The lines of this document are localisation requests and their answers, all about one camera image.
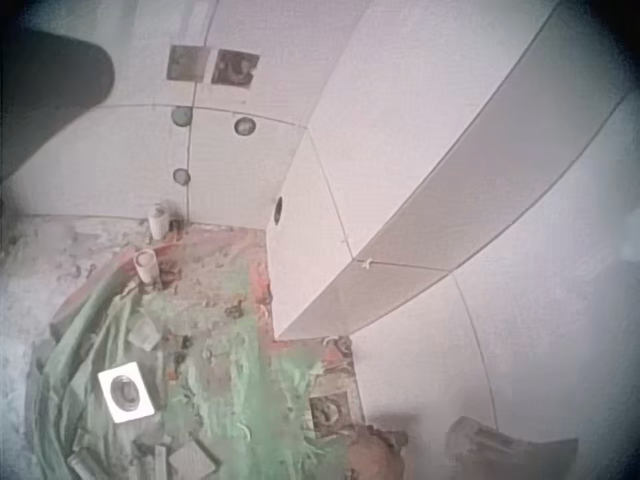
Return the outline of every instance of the unfinished floor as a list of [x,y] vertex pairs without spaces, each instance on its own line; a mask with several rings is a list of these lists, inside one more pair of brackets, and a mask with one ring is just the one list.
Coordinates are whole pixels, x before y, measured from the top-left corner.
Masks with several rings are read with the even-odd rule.
[[[0,476],[39,478],[25,428],[33,346],[49,337],[55,318],[90,294],[109,265],[148,246],[150,236],[143,221],[24,217],[7,243],[0,266]],[[259,478],[250,464],[269,452],[273,456],[274,445],[265,446],[266,438],[302,447],[300,458],[272,458],[276,477],[270,478],[280,470],[330,468],[317,462],[310,467],[302,457],[305,449],[339,442],[339,431],[363,421],[349,343],[273,340],[263,233],[193,225],[154,247],[179,252],[161,262],[164,289],[149,292],[132,284],[118,298],[140,292],[142,310],[160,323],[159,329],[188,335],[192,343],[179,368],[169,361],[162,377],[163,433],[172,436],[172,448],[189,438],[202,441],[220,460],[216,478]],[[253,390],[241,392],[250,393],[251,402],[238,400],[233,387],[234,375],[247,366],[258,370],[250,381]],[[255,402],[260,399],[264,405]],[[194,403],[199,408],[186,418],[185,405]],[[335,407],[339,415],[327,422]],[[273,421],[275,415],[281,417]],[[239,444],[254,462],[236,458]],[[336,448],[334,459],[339,459],[344,449]]]

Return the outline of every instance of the green waterproofing membrane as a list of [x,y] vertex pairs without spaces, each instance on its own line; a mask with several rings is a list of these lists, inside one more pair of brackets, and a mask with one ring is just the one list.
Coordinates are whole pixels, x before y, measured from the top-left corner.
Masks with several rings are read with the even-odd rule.
[[[228,293],[248,293],[245,267]],[[196,439],[219,465],[215,478],[342,477],[345,442],[316,440],[307,418],[313,378],[321,373],[317,352],[267,351],[251,302],[244,316],[230,320],[222,310],[180,306],[164,292],[122,294],[129,279],[118,269],[61,320],[68,327],[44,366],[33,406],[34,449],[45,479],[77,478],[66,459],[81,448],[109,478],[136,478],[132,465],[146,454],[140,439],[159,442],[165,434],[172,438],[169,455]],[[177,381],[166,380],[156,351],[126,340],[143,316],[159,331],[192,336]],[[158,412],[116,425],[97,374],[130,361],[139,363]]]

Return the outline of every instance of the white pipe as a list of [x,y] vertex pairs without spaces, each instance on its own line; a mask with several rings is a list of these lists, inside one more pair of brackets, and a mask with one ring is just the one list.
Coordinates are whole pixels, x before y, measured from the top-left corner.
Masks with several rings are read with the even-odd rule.
[[162,240],[169,231],[169,212],[159,203],[149,210],[149,229],[154,240]]
[[158,266],[156,252],[153,250],[140,250],[133,257],[133,264],[143,283],[152,285],[160,280],[160,267]]

